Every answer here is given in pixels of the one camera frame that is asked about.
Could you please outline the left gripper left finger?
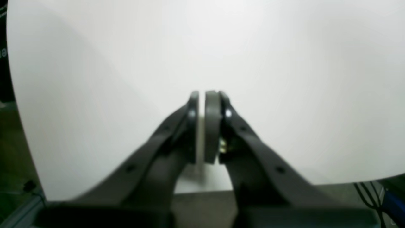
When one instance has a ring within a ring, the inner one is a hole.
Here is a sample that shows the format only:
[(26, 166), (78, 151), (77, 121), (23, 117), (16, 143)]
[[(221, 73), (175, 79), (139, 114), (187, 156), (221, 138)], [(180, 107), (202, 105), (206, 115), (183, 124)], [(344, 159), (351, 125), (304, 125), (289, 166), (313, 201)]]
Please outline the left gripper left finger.
[(38, 228), (173, 228), (176, 182), (196, 162), (199, 93), (169, 115), (150, 138), (100, 184), (47, 209)]

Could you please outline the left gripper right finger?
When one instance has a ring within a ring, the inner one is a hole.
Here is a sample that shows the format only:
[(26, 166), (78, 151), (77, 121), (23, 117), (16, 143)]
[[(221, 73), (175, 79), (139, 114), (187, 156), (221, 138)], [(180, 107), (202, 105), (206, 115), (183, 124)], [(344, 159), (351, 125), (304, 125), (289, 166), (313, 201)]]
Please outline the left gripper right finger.
[(233, 228), (377, 228), (370, 209), (342, 204), (267, 146), (223, 91), (207, 91), (204, 160), (227, 169), (237, 202)]

